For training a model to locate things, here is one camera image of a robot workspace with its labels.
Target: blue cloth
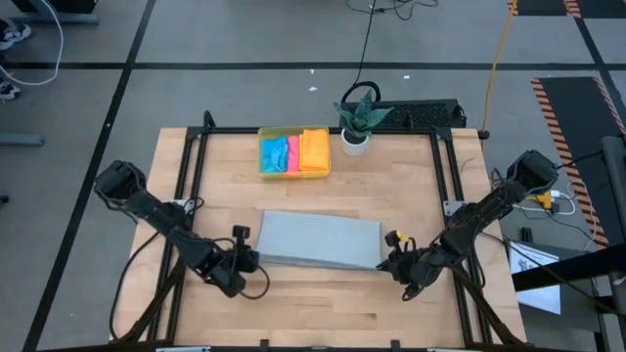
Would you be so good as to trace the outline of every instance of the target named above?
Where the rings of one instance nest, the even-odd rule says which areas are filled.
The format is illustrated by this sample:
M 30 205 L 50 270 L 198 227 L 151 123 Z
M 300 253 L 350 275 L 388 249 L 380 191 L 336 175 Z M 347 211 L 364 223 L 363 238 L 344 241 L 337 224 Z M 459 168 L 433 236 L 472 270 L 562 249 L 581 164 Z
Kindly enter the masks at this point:
M 287 171 L 287 136 L 261 140 L 261 171 Z

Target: folded cloth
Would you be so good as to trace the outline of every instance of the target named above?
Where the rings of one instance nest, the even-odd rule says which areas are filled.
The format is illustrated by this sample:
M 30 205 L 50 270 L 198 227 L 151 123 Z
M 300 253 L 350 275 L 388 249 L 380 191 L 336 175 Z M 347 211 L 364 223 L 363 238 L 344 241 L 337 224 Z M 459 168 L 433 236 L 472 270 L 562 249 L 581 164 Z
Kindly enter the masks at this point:
M 330 168 L 329 133 L 305 129 L 300 135 L 300 171 L 323 171 Z
M 287 137 L 261 140 L 261 171 L 287 171 Z
M 298 172 L 298 160 L 300 159 L 300 136 L 288 136 L 289 155 L 287 156 L 287 171 Z

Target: gray towel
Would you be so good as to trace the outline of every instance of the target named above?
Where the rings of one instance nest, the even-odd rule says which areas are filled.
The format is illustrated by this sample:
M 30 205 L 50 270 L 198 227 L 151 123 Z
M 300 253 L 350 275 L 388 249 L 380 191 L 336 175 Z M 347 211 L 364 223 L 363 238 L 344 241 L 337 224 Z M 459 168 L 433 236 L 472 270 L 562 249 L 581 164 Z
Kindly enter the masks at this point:
M 376 269 L 380 222 L 265 211 L 256 250 L 263 263 L 331 269 Z

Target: white pot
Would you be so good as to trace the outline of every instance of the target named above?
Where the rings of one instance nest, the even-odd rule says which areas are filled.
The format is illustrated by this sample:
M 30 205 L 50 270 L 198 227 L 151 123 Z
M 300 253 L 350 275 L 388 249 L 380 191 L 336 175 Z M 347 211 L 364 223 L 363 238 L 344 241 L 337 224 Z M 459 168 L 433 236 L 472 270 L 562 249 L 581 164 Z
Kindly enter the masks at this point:
M 353 145 L 345 140 L 345 129 L 341 130 L 341 140 L 343 144 L 341 147 L 343 148 L 343 152 L 350 156 L 358 156 L 362 154 L 365 149 L 368 148 L 368 143 L 370 142 L 370 136 L 365 137 L 365 141 L 361 144 Z

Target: yellow cable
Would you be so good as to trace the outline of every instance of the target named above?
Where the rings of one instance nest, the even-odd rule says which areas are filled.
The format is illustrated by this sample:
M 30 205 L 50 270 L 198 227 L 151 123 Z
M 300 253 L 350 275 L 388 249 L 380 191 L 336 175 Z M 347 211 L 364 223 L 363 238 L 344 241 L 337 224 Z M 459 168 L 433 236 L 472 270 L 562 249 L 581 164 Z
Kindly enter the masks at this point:
M 516 8 L 517 0 L 513 0 L 513 3 L 511 4 L 511 9 L 509 10 L 509 16 L 507 17 L 507 22 L 505 23 L 505 30 L 502 32 L 502 36 L 500 37 L 500 44 L 498 45 L 496 60 L 493 62 L 493 65 L 491 66 L 491 72 L 489 73 L 489 84 L 487 85 L 487 94 L 485 97 L 485 116 L 482 119 L 482 132 L 487 129 L 487 121 L 489 120 L 489 106 L 491 103 L 491 86 L 493 85 L 493 76 L 496 73 L 496 67 L 498 66 L 500 57 L 502 56 L 502 50 L 505 47 L 505 42 L 507 41 L 507 36 L 509 35 L 509 29 L 511 29 L 511 22 L 513 21 L 513 14 Z

